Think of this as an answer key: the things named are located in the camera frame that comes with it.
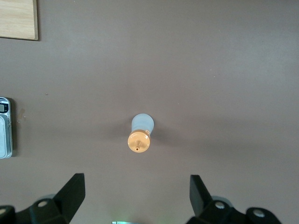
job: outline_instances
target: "digital scale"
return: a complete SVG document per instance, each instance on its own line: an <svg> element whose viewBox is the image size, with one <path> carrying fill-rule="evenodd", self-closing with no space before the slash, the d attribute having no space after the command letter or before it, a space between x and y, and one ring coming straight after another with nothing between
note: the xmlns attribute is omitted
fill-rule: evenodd
<svg viewBox="0 0 299 224"><path fill-rule="evenodd" d="M10 102L7 98L0 97L0 159L11 157L12 152Z"/></svg>

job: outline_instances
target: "wooden board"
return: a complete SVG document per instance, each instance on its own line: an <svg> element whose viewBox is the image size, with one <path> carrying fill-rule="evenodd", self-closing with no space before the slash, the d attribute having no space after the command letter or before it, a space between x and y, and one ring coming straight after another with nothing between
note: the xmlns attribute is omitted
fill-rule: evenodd
<svg viewBox="0 0 299 224"><path fill-rule="evenodd" d="M0 37L38 39L36 0L0 0Z"/></svg>

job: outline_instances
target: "translucent white bottle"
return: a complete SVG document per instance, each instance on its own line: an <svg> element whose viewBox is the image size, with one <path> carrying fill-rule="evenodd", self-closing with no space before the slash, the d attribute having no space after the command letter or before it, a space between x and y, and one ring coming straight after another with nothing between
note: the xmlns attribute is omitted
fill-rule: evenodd
<svg viewBox="0 0 299 224"><path fill-rule="evenodd" d="M129 148L136 153L142 153L150 147L150 134L154 129L151 116L140 113L132 120L132 132L128 138Z"/></svg>

